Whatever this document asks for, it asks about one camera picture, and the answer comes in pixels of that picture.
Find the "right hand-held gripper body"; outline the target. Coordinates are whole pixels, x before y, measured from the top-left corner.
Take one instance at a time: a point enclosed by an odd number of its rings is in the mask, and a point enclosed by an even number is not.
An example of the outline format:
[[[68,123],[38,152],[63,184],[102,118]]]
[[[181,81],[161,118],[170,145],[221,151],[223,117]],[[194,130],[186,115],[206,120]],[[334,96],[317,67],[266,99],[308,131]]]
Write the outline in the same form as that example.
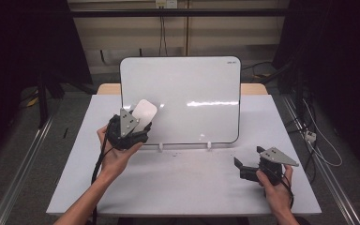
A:
[[[240,171],[240,178],[248,181],[258,182],[256,171],[262,171],[269,179],[273,186],[278,185],[282,181],[282,166],[291,165],[298,166],[298,163],[287,156],[276,147],[271,147],[259,154],[260,162],[257,168],[247,167],[245,171]]]

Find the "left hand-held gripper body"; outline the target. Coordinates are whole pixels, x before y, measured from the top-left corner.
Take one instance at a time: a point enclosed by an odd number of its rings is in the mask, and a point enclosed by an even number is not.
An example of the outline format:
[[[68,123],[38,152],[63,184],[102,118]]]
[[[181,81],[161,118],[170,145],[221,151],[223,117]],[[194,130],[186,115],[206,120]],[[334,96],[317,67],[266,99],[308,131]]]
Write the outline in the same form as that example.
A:
[[[148,132],[134,132],[139,121],[125,109],[115,114],[107,126],[107,140],[117,150],[129,149],[136,143],[146,143]]]

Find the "white whiteboard eraser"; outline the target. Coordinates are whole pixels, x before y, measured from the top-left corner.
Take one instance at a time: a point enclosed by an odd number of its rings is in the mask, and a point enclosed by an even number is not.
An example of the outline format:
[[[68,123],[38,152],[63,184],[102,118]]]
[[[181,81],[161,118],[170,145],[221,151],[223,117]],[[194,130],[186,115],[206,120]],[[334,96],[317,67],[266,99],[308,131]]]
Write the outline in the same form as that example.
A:
[[[134,128],[134,132],[143,131],[152,122],[157,112],[158,108],[154,104],[146,99],[140,100],[132,113],[139,121],[138,125]]]

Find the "white whiteboard with black rim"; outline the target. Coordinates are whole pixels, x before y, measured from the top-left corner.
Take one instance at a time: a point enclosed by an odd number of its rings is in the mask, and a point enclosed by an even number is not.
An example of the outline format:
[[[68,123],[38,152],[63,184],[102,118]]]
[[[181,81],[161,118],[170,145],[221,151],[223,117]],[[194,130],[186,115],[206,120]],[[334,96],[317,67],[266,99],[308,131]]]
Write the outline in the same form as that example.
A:
[[[236,56],[129,57],[122,105],[157,107],[149,145],[233,143],[239,136],[241,61]]]

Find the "person's right hand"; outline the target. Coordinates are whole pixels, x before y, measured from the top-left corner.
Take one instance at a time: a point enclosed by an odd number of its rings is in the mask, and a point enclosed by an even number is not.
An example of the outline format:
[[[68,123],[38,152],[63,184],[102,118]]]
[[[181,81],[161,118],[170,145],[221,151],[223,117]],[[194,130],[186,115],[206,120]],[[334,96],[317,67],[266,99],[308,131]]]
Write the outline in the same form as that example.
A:
[[[256,171],[257,177],[264,187],[266,200],[271,212],[276,218],[285,218],[292,215],[291,196],[283,185],[273,186],[262,171]]]

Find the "person's left hand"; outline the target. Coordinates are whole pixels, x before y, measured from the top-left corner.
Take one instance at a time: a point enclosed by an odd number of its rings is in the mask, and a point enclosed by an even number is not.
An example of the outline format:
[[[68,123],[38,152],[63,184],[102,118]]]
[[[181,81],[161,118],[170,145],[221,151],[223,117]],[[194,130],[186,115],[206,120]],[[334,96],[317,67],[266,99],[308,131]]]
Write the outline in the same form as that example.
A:
[[[99,182],[111,183],[125,170],[129,159],[143,146],[143,144],[138,142],[128,150],[120,151],[115,149],[106,140],[106,133],[106,126],[97,131],[103,153],[101,172],[97,176],[97,180]]]

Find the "wooden table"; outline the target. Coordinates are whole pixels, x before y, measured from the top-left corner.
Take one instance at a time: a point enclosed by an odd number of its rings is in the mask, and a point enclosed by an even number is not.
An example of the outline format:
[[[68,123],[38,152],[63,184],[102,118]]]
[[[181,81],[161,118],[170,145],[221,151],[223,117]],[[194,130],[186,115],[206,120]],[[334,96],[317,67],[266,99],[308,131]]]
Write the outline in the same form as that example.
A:
[[[98,90],[98,95],[120,95],[121,84],[120,83],[104,83]],[[242,95],[267,95],[268,92],[265,86],[261,83],[242,83],[241,84]]]

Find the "black metal stand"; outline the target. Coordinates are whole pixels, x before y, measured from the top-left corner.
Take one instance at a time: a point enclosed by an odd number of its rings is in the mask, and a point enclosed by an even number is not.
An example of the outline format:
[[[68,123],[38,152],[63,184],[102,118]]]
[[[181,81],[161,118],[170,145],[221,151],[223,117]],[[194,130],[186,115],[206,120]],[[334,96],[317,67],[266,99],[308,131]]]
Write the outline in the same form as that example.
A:
[[[48,105],[46,99],[46,85],[44,82],[43,74],[40,73],[37,78],[37,94],[39,102],[39,128],[43,128],[48,120]]]

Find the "black horizontal bar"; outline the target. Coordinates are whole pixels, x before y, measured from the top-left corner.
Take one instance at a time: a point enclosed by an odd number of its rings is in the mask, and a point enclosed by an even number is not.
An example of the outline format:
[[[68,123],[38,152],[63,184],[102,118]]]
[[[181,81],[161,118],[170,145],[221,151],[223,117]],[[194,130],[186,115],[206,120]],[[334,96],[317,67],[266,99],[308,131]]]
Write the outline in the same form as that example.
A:
[[[72,17],[271,17],[285,16],[288,9],[253,8],[253,9],[107,9],[73,10]]]

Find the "black curtain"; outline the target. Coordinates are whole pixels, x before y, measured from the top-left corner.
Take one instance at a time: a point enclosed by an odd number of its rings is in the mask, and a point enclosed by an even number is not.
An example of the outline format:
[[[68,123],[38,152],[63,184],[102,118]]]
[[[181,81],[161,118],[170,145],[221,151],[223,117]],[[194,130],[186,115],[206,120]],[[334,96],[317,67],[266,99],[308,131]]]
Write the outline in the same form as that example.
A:
[[[273,66],[294,61],[360,160],[360,0],[290,0]]]
[[[21,102],[21,91],[45,82],[61,97],[60,83],[92,78],[68,0],[0,0],[0,140]]]

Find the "metal floor rail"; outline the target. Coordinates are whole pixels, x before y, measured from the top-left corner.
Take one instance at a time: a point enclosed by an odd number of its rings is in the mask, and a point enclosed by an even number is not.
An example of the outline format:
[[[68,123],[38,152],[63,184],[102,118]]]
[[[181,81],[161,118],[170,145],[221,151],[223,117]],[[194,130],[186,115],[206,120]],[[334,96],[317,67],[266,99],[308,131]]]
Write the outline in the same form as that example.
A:
[[[339,168],[343,164],[343,159],[341,154],[338,152],[336,147],[323,135],[319,129],[316,119],[312,115],[311,109],[309,108],[306,101],[302,100],[302,105],[307,108],[307,115],[312,121],[313,127],[316,129],[317,134],[323,138],[323,140],[330,145],[333,151],[339,158],[339,163],[333,163],[327,160],[319,148],[317,142],[311,143],[305,140],[305,132],[307,131],[307,126],[301,121],[301,119],[296,115],[296,105],[293,102],[291,97],[284,97],[283,101],[288,109],[288,112],[292,116],[292,120],[295,123],[296,127],[299,129],[302,140],[307,145],[308,152],[312,155],[312,158],[315,162],[316,168],[321,173],[322,178],[327,185],[336,205],[342,216],[344,217],[347,225],[360,225],[360,217],[358,216],[350,198],[347,196],[346,192],[340,185],[339,181],[336,179],[333,169]]]
[[[53,115],[49,116],[43,126],[37,130],[36,136],[28,148],[20,168],[12,179],[3,199],[0,201],[0,225],[6,225],[12,208],[23,188],[24,182],[37,158],[38,152],[50,131],[53,119]]]

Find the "white wall socket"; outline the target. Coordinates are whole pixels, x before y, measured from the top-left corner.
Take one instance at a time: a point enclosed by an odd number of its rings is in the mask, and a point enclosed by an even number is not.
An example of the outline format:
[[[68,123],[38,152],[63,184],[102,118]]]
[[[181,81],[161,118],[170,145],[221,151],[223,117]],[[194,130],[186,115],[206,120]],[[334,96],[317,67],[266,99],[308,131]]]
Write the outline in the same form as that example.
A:
[[[155,0],[156,8],[178,8],[177,0]]]

